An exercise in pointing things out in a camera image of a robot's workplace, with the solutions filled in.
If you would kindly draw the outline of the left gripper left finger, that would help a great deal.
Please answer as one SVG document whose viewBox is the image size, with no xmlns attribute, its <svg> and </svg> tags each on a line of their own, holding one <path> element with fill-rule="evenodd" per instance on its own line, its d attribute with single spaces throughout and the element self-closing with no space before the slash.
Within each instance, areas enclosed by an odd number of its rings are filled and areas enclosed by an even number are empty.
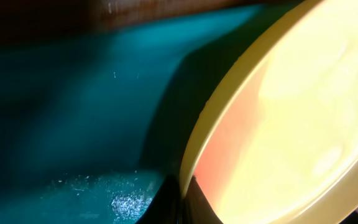
<svg viewBox="0 0 358 224">
<path fill-rule="evenodd" d="M 136 224 L 177 224 L 181 206 L 178 180 L 168 175 Z"/>
</svg>

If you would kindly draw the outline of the yellow plate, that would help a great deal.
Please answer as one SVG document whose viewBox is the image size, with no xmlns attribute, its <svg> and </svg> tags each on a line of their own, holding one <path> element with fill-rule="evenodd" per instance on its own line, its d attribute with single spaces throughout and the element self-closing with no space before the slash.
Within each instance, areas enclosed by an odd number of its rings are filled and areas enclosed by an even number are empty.
<svg viewBox="0 0 358 224">
<path fill-rule="evenodd" d="M 237 59 L 180 168 L 223 223 L 339 223 L 358 207 L 358 0 L 303 1 Z"/>
</svg>

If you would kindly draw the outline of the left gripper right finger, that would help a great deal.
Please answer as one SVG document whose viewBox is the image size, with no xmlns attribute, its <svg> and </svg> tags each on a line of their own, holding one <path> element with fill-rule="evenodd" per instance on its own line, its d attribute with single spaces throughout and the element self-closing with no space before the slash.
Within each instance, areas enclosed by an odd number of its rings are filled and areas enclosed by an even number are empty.
<svg viewBox="0 0 358 224">
<path fill-rule="evenodd" d="M 184 224 L 223 224 L 192 177 L 183 204 Z"/>
</svg>

